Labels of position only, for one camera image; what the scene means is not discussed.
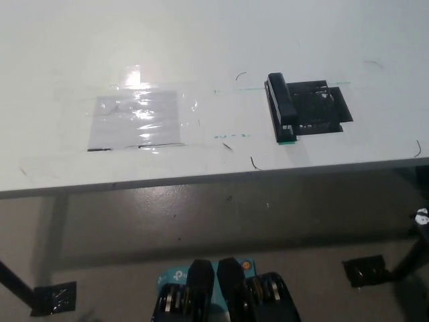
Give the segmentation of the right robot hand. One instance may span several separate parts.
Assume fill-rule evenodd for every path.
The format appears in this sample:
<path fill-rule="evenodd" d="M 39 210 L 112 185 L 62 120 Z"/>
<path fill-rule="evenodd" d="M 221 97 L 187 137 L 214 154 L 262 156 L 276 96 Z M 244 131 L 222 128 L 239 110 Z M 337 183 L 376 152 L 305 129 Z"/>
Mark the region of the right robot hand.
<path fill-rule="evenodd" d="M 420 239 L 426 244 L 429 244 L 429 216 L 428 209 L 421 208 L 412 215 L 414 220 L 415 230 L 418 232 Z"/>

